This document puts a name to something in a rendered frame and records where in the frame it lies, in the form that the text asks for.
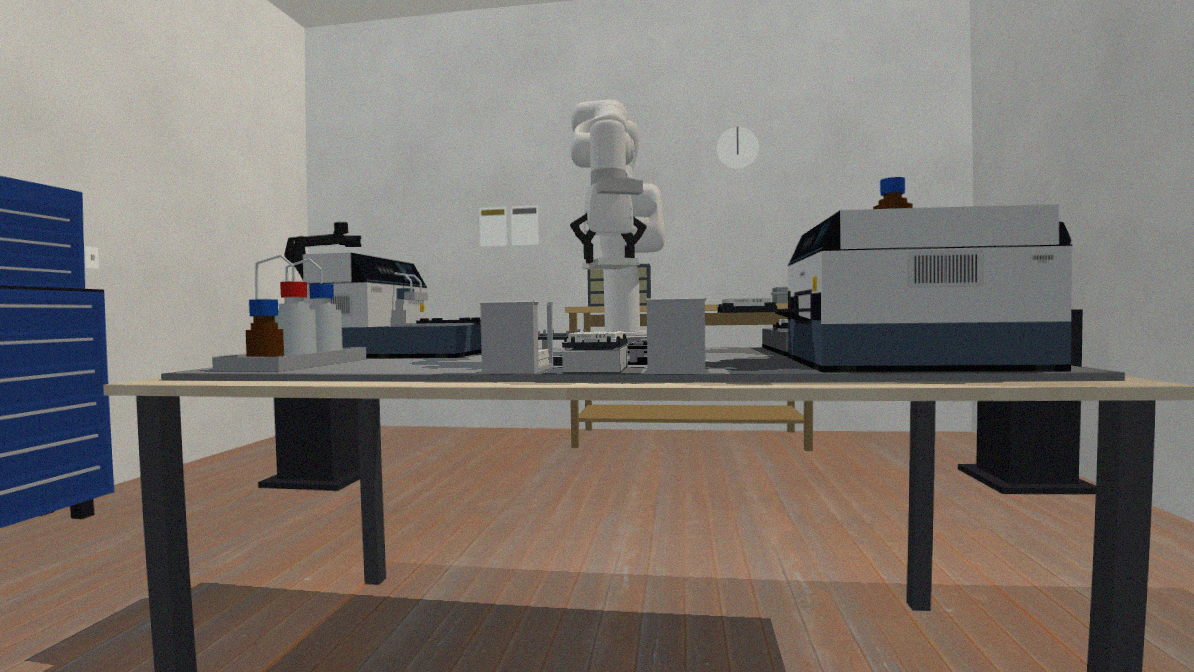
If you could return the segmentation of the brown bottle body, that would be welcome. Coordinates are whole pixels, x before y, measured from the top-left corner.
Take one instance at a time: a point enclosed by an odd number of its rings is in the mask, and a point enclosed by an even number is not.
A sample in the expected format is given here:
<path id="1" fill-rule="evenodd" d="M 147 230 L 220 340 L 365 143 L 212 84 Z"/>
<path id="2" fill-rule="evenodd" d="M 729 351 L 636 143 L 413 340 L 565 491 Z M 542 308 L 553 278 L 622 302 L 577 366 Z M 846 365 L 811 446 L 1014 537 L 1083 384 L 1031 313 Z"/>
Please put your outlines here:
<path id="1" fill-rule="evenodd" d="M 284 356 L 283 329 L 245 329 L 246 357 Z"/>

